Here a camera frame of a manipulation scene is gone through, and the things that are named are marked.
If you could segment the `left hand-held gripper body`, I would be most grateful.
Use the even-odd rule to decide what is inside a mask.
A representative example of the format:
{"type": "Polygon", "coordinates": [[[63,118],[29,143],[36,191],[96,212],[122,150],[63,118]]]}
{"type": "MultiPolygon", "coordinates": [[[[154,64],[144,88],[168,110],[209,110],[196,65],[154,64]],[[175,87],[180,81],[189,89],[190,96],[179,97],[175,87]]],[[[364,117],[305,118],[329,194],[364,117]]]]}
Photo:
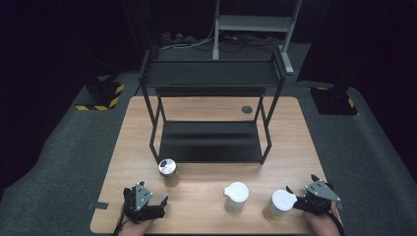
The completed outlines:
{"type": "Polygon", "coordinates": [[[133,222],[143,222],[152,219],[163,218],[164,210],[155,210],[149,205],[153,192],[145,185],[143,187],[125,188],[123,192],[124,204],[122,212],[133,222]]]}

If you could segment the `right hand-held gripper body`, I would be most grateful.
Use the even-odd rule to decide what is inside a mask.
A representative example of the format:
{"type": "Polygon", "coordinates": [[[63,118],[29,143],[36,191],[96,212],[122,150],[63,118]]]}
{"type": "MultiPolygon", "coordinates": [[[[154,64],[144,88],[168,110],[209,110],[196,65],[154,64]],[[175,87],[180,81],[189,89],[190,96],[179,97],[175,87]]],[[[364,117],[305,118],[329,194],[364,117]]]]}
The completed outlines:
{"type": "Polygon", "coordinates": [[[313,214],[333,212],[332,204],[340,203],[341,198],[324,181],[318,180],[305,187],[304,211],[313,214]]]}

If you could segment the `spice jar with white lid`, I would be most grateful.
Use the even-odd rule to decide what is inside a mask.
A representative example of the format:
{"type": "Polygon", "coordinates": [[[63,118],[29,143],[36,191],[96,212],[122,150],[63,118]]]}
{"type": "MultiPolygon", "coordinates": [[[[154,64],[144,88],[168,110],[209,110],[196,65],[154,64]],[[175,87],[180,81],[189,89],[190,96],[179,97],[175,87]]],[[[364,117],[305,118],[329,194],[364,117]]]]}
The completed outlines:
{"type": "Polygon", "coordinates": [[[273,192],[264,208],[264,217],[267,220],[276,220],[279,216],[284,216],[290,212],[297,197],[286,190],[276,190],[273,192]]]}
{"type": "Polygon", "coordinates": [[[249,198],[249,188],[242,182],[233,182],[223,190],[225,208],[228,212],[239,213],[249,198]]]}

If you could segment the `glass jar with silver lid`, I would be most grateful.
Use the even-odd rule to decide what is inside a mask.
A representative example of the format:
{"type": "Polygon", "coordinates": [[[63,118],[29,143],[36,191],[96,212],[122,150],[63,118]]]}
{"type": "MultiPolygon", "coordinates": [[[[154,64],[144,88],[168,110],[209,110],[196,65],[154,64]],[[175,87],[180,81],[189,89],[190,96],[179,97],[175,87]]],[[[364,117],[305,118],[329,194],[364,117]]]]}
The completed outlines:
{"type": "Polygon", "coordinates": [[[162,159],[158,164],[158,170],[166,187],[173,188],[179,184],[177,164],[173,159],[162,159]]]}

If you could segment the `black two-tier metal rack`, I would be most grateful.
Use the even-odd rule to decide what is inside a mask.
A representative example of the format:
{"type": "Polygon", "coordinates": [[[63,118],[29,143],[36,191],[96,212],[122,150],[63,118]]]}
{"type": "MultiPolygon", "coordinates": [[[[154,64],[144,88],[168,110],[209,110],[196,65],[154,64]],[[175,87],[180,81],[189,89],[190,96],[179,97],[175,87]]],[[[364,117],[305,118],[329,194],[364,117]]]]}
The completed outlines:
{"type": "Polygon", "coordinates": [[[282,56],[268,60],[152,60],[139,75],[152,131],[149,148],[156,162],[259,163],[271,149],[268,125],[286,80],[282,56]],[[247,120],[170,120],[165,97],[256,98],[255,115],[247,120]]]}

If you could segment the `person's right hand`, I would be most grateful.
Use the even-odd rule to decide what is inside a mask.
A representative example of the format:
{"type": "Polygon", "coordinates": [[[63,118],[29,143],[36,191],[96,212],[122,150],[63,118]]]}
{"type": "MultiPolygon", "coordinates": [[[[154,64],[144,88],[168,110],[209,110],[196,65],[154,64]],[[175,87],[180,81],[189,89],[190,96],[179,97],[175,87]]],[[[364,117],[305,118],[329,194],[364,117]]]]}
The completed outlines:
{"type": "Polygon", "coordinates": [[[336,211],[336,202],[331,203],[331,210],[328,214],[314,215],[310,212],[304,211],[303,216],[310,225],[312,231],[317,236],[340,236],[338,228],[331,215],[334,215],[336,211]]]}

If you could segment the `person's left hand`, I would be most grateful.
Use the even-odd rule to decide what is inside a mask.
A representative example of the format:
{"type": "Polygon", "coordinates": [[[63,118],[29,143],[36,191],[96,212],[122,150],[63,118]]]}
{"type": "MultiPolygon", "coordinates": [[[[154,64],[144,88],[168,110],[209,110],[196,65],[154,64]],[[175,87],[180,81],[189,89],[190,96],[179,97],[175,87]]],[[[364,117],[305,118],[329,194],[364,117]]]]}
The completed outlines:
{"type": "Polygon", "coordinates": [[[121,229],[117,233],[117,236],[144,236],[153,223],[153,219],[135,223],[127,216],[124,216],[122,219],[121,229]]]}

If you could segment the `black base with yellow stripes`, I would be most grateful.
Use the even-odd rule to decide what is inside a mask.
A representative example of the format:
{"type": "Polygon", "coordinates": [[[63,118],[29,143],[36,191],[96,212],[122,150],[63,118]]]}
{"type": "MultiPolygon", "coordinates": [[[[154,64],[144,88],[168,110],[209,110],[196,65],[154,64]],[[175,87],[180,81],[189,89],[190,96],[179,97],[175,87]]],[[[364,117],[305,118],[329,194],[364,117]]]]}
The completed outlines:
{"type": "Polygon", "coordinates": [[[92,102],[76,103],[75,108],[80,111],[104,111],[113,109],[116,106],[124,85],[118,82],[101,81],[99,78],[93,78],[87,81],[85,88],[92,98],[92,102]]]}
{"type": "Polygon", "coordinates": [[[334,88],[309,88],[309,92],[315,102],[318,112],[322,115],[355,116],[358,110],[349,97],[343,92],[337,92],[334,88]]]}

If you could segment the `dark power strip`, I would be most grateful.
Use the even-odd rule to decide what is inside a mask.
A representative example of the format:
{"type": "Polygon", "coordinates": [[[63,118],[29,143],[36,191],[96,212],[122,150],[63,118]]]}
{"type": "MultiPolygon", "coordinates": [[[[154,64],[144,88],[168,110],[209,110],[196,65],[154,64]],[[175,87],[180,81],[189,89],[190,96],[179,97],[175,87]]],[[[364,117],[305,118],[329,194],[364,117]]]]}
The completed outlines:
{"type": "Polygon", "coordinates": [[[171,32],[165,32],[160,36],[160,44],[162,46],[174,45],[174,44],[191,44],[197,40],[191,36],[184,36],[182,33],[178,32],[173,35],[171,32]]]}

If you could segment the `grey metal stand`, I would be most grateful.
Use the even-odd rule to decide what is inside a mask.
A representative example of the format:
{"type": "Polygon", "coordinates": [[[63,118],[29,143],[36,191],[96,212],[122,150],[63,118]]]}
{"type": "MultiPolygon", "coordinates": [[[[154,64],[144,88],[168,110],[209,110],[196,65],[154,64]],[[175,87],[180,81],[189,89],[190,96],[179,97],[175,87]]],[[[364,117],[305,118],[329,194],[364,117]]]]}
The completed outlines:
{"type": "Polygon", "coordinates": [[[220,0],[214,0],[214,38],[211,58],[213,60],[219,59],[219,34],[222,30],[284,32],[284,41],[277,47],[277,51],[282,57],[286,74],[293,75],[294,69],[287,54],[287,49],[297,23],[302,2],[303,0],[295,0],[294,9],[290,17],[272,17],[221,15],[220,0]]]}

